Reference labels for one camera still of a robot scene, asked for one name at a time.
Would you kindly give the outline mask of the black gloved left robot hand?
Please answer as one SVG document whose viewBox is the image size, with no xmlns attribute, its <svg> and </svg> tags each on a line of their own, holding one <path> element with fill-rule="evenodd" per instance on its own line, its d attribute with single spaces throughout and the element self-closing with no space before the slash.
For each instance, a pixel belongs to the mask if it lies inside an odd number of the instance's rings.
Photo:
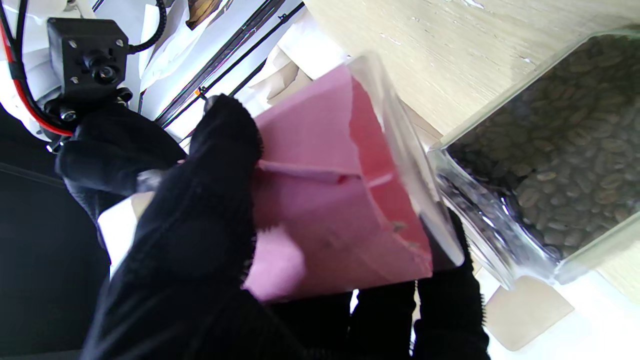
<svg viewBox="0 0 640 360">
<path fill-rule="evenodd" d="M 258 128 L 218 95 L 183 164 L 168 171 L 103 287 L 83 360 L 487 360 L 489 336 L 470 260 L 417 285 L 268 307 L 243 289 L 256 229 L 250 180 Z M 413 291 L 425 296 L 414 325 Z"/>
</svg>

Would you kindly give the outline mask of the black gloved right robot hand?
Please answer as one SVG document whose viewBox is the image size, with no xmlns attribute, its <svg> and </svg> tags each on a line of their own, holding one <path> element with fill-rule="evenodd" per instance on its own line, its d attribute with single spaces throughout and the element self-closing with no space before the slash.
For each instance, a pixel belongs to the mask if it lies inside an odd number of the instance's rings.
<svg viewBox="0 0 640 360">
<path fill-rule="evenodd" d="M 137 193 L 141 173 L 162 173 L 185 158 L 159 125 L 122 104 L 109 104 L 87 114 L 64 142 L 55 172 L 97 223 L 105 210 Z"/>
</svg>

